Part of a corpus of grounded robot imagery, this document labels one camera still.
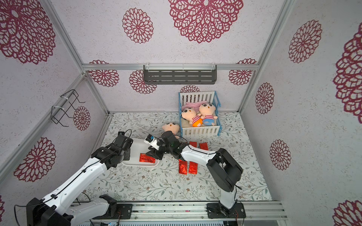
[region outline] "plush toy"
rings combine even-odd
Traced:
[[[175,123],[167,123],[165,125],[162,126],[163,130],[166,131],[171,131],[173,133],[173,135],[175,135],[175,137],[177,139],[179,139],[179,136],[176,136],[176,134],[178,133],[178,131],[180,130],[180,126],[175,124]]]
[[[181,116],[188,120],[190,125],[192,125],[193,127],[199,127],[202,124],[202,119],[200,118],[200,113],[196,114],[196,111],[193,107],[188,107],[185,108],[182,112],[181,112]]]
[[[205,103],[200,105],[200,113],[201,113],[201,119],[204,125],[216,125],[215,119],[218,117],[213,115],[216,107],[210,103]]]

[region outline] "mounting plate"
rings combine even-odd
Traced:
[[[241,202],[236,202],[234,211],[232,213],[228,214],[227,216],[224,216],[221,213],[219,203],[208,203],[206,205],[206,209],[213,209],[214,210],[214,211],[212,211],[212,210],[207,211],[207,216],[210,219],[235,218],[235,215],[234,215],[235,213],[237,213],[238,218],[245,218],[246,217],[244,205]]]
[[[121,212],[121,219],[130,219],[132,214],[132,204],[117,204],[117,214],[109,219],[118,219],[119,214],[118,212]],[[97,219],[105,219],[103,216],[95,217],[93,218],[95,220]]]

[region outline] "white tray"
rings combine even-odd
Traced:
[[[156,159],[155,163],[140,162],[139,155],[141,153],[147,153],[149,151],[149,144],[143,142],[143,139],[132,138],[133,144],[131,146],[130,160],[122,161],[125,166],[139,166],[139,167],[153,167],[157,166],[160,160]]]

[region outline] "floral tablecloth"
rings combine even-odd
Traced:
[[[188,139],[207,142],[209,150],[226,149],[244,169],[237,190],[237,199],[271,200],[269,190],[250,144],[239,113],[219,113],[221,136]],[[132,129],[132,138],[144,139],[148,134],[160,136],[165,123],[178,123],[178,113],[115,113],[102,146],[111,143],[118,131]],[[156,167],[130,167],[119,164],[99,176],[84,191],[91,199],[100,195],[121,200],[211,200],[220,197],[220,188],[206,166],[198,165],[198,173],[179,174],[178,160],[164,155]],[[79,200],[88,200],[81,194]]]

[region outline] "red flower pattern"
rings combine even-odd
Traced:
[[[73,115],[74,125],[79,130],[86,130],[91,122],[91,116],[87,108],[79,106]]]
[[[319,45],[322,29],[318,21],[310,20],[294,34],[289,45],[289,58],[294,63],[308,59]]]
[[[3,213],[5,212],[4,204],[5,204],[5,202],[2,201],[1,195],[0,195],[0,222],[2,221]]]
[[[148,42],[153,35],[152,21],[141,9],[127,10],[122,22],[127,37],[135,43]]]
[[[270,111],[271,107],[273,106],[274,102],[274,90],[273,87],[265,82],[263,83],[255,96],[255,105],[256,109],[261,114],[266,114]]]
[[[334,209],[334,226],[361,226],[362,203],[358,200],[339,203]]]
[[[362,23],[358,32],[344,45],[342,58],[336,63],[336,98],[341,99],[344,111],[351,112],[362,123]]]
[[[238,64],[255,64],[255,59],[244,59],[238,62]],[[231,70],[229,71],[229,80],[235,85],[243,85],[249,82],[250,77],[253,75],[251,70]]]
[[[90,64],[108,64],[103,60],[94,60]],[[118,83],[119,77],[116,70],[93,70],[89,71],[90,77],[102,86],[115,86]]]
[[[53,55],[55,33],[38,0],[0,0],[0,24],[4,56],[38,64]]]
[[[41,137],[30,150],[23,162],[14,171],[19,180],[34,182],[47,175],[55,161],[54,145],[51,140]]]
[[[186,85],[181,88],[180,93],[192,93],[192,92],[200,92],[200,89],[194,85]]]
[[[269,151],[270,159],[273,165],[279,170],[286,170],[290,165],[290,151],[289,147],[282,140],[275,140]]]
[[[168,0],[170,16],[182,36],[190,41],[211,42],[230,29],[243,7],[242,0]]]
[[[157,85],[147,85],[143,79],[143,71],[137,70],[130,75],[130,84],[139,93],[149,94],[156,90]]]

